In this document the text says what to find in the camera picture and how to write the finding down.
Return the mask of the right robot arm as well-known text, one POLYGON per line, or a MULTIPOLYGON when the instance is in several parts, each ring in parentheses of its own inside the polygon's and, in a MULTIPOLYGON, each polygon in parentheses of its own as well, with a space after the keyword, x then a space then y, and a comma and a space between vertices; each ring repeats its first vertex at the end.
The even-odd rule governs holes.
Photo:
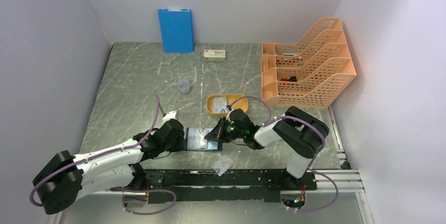
POLYGON ((204 136, 205 140, 228 143, 241 139, 253 150, 260 150, 277 141, 284 141, 293 154, 285 168, 284 183, 297 189, 304 182, 304 174, 324 148, 328 126, 306 113, 290 106, 284 114, 262 125, 254 124, 241 109, 232 110, 220 118, 217 125, 204 136))

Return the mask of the white VIP credit card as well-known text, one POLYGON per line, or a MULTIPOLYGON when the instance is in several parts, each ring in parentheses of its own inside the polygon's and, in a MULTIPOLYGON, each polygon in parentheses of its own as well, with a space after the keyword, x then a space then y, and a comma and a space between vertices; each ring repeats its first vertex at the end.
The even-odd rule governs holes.
POLYGON ((212 99, 212 112, 215 114, 225 114, 229 112, 227 98, 225 96, 214 97, 212 99))

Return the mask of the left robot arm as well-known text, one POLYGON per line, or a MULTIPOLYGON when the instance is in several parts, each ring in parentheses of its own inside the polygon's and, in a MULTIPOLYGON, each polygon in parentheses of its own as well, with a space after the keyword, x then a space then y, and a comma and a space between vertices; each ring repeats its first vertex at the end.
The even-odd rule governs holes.
POLYGON ((183 151, 185 147, 183 125, 170 119, 159 128, 103 150, 76 155, 67 150, 58 152, 33 179, 30 199, 43 207, 46 214, 53 215, 95 192, 157 189, 161 178, 150 178, 141 162, 154 160, 164 152, 183 151))

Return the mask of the blue card holder wallet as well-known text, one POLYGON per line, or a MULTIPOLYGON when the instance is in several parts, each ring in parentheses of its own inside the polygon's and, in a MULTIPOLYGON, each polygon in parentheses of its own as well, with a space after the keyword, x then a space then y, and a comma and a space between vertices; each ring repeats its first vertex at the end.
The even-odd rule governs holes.
POLYGON ((222 151, 222 143, 214 140, 206 140, 205 136, 211 132, 211 128, 187 128, 185 139, 187 151, 222 151))

